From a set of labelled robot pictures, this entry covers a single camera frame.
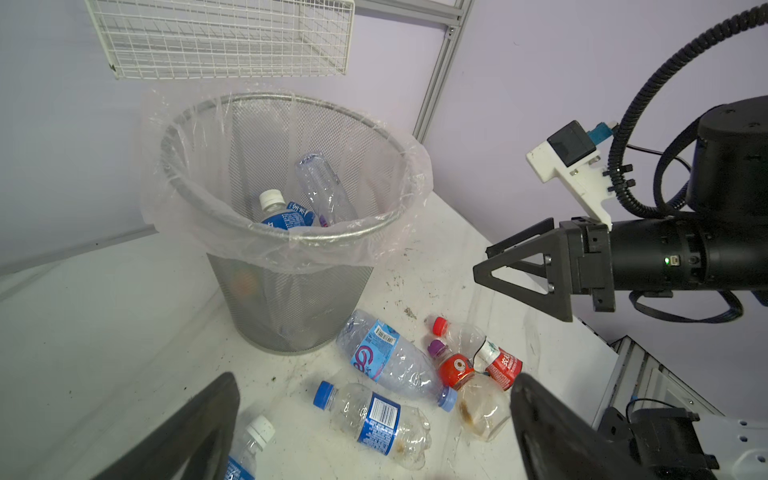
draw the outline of black cable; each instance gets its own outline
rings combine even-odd
[[[685,127],[685,130],[681,131],[675,137],[675,139],[672,140],[672,143],[661,154],[661,158],[659,158],[659,162],[656,164],[653,183],[654,201],[656,202],[656,209],[663,215],[680,214],[681,217],[683,216],[683,212],[673,210],[670,208],[669,204],[664,202],[664,195],[661,192],[661,181],[664,178],[664,172],[667,171],[667,167],[669,167],[669,165],[672,163],[672,159],[696,140],[699,131],[700,119],[701,117],[698,117],[696,120],[692,121],[687,127]],[[683,189],[685,191],[688,190],[688,182],[683,185]]]
[[[618,132],[614,135],[611,144],[611,151],[608,155],[608,174],[611,177],[611,183],[616,191],[616,198],[624,209],[630,214],[640,218],[664,218],[656,207],[643,205],[630,192],[627,180],[624,178],[624,172],[621,165],[624,162],[624,152],[629,143],[629,137],[632,135],[637,121],[645,111],[653,97],[661,90],[673,75],[682,67],[690,63],[694,58],[704,53],[709,48],[730,38],[742,31],[764,25],[768,22],[768,3],[759,7],[734,15],[732,18],[713,26],[691,41],[688,45],[682,47],[677,53],[672,55],[664,62],[658,70],[651,75],[645,82],[642,89],[635,95],[629,108],[624,112],[621,118]],[[685,191],[678,192],[667,204],[673,210],[679,210],[685,204]]]
[[[664,153],[664,152],[660,152],[658,150],[651,150],[650,148],[643,148],[643,147],[638,147],[637,145],[630,145],[630,144],[627,144],[627,148],[629,148],[630,150],[641,151],[641,152],[643,152],[645,154],[658,155],[659,157]],[[680,157],[675,157],[674,159],[679,161],[680,163],[682,163],[683,166],[685,167],[685,169],[690,172],[690,164],[688,162],[686,162],[685,160],[683,160]]]
[[[656,400],[656,399],[634,399],[634,400],[630,400],[629,403],[627,404],[627,406],[624,407],[624,416],[627,417],[627,423],[631,423],[629,421],[629,406],[632,405],[635,402],[656,402],[656,403],[664,404],[664,405],[666,405],[668,407],[672,407],[673,409],[681,408],[679,406],[672,405],[671,403],[662,402],[661,400]]]
[[[701,320],[690,319],[685,316],[675,315],[674,313],[662,312],[652,306],[643,305],[642,303],[639,303],[638,300],[645,295],[645,292],[640,290],[632,290],[629,293],[629,301],[632,303],[634,309],[643,315],[673,323],[728,323],[733,322],[744,314],[744,307],[733,292],[730,290],[718,290],[717,292],[723,297],[723,300],[725,300],[725,303],[728,305],[728,310],[719,315],[710,316]]]

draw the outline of crushed plastic bottle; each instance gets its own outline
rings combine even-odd
[[[237,418],[232,437],[225,480],[253,480],[256,476],[256,455],[275,435],[275,428],[264,415],[253,417],[247,409]]]
[[[443,386],[429,357],[370,313],[355,310],[336,345],[352,366],[384,388],[437,402],[446,412],[453,409],[456,392]]]
[[[430,330],[456,353],[466,356],[475,371],[485,370],[504,390],[509,389],[523,362],[488,340],[482,330],[469,323],[450,323],[439,316]]]
[[[466,356],[453,352],[440,340],[429,344],[429,355],[439,366],[443,383],[458,390],[456,404],[464,427],[490,442],[511,418],[504,390],[491,377],[475,372]]]
[[[409,470],[424,466],[432,444],[429,421],[413,407],[399,405],[359,383],[337,389],[320,383],[314,405],[331,414],[331,424],[358,442]]]
[[[322,227],[359,218],[341,180],[322,154],[301,159],[296,164],[296,177]]]

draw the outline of blue bottle label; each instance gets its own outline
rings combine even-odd
[[[234,458],[230,457],[224,480],[254,480],[254,478],[245,468],[235,462]]]
[[[395,329],[381,320],[376,320],[376,324],[368,331],[366,338],[362,339],[349,362],[371,380],[378,382],[384,365],[395,351],[395,345],[399,339],[400,334]]]
[[[273,215],[261,222],[270,227],[288,230],[294,227],[305,227],[304,217],[299,212],[285,212],[284,214]]]
[[[374,393],[357,441],[389,455],[389,450],[395,443],[399,423],[400,405]]]
[[[302,207],[296,202],[290,202],[288,205],[286,205],[286,208],[298,212],[302,217],[304,217],[304,225],[308,227],[311,227],[315,222],[315,212],[308,208]]]

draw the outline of purple bottle cap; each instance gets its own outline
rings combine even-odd
[[[433,340],[427,347],[427,352],[429,352],[429,356],[435,358],[444,348],[445,344],[443,342],[440,340]]]

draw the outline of barcode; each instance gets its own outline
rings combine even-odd
[[[397,422],[397,407],[379,399],[373,399],[369,418],[394,429]]]
[[[382,327],[377,325],[375,333],[376,333],[376,336],[378,336],[380,339],[387,342],[389,345],[395,345],[395,337],[384,333],[384,330],[382,330]]]

